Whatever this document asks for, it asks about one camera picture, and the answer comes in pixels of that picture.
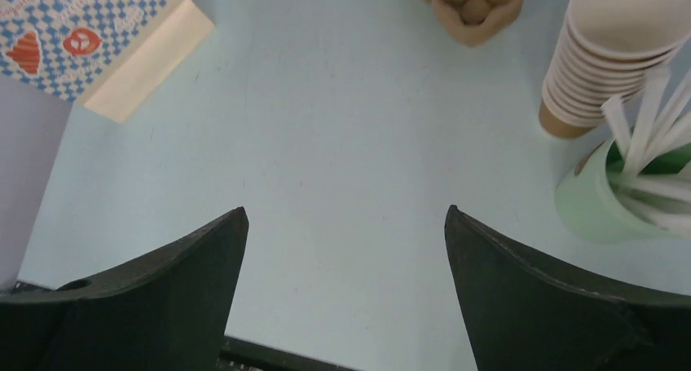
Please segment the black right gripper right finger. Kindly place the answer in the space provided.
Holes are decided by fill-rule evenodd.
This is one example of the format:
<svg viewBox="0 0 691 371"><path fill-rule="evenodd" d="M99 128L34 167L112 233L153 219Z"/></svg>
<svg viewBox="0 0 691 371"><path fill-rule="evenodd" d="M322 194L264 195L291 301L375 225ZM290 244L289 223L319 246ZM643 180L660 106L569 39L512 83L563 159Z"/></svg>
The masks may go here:
<svg viewBox="0 0 691 371"><path fill-rule="evenodd" d="M480 370L689 369L689 296L576 267L456 206L444 235Z"/></svg>

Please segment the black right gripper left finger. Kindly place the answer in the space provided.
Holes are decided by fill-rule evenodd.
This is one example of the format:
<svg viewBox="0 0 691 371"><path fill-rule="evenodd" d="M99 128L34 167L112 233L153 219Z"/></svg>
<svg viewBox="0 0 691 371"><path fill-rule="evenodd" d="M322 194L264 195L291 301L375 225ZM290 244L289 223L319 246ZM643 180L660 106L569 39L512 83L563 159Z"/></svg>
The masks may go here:
<svg viewBox="0 0 691 371"><path fill-rule="evenodd" d="M2 297L2 369L214 369L248 232L239 207L58 289Z"/></svg>

